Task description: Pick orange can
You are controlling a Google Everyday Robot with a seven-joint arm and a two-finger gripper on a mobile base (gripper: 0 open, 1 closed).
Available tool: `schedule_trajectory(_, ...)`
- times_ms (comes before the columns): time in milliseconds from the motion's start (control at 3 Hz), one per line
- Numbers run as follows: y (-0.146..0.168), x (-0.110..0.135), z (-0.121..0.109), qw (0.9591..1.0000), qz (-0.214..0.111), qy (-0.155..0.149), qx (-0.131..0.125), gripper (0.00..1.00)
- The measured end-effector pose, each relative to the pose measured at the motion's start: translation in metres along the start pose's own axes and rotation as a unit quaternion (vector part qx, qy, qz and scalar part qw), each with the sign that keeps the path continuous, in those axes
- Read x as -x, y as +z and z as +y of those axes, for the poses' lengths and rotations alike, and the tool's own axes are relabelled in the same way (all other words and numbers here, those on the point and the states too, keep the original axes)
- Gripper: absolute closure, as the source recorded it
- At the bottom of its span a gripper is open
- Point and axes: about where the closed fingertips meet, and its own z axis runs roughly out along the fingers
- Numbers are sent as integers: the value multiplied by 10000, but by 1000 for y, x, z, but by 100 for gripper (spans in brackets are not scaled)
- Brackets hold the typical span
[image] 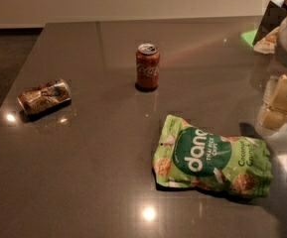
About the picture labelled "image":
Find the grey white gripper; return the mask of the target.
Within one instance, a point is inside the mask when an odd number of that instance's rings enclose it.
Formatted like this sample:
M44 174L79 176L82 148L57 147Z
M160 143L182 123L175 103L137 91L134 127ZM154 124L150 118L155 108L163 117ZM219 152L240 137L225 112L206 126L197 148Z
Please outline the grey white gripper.
M279 27L275 56L287 67L287 17ZM264 91L263 104L257 123L268 130L277 131L287 122L287 73L271 75Z

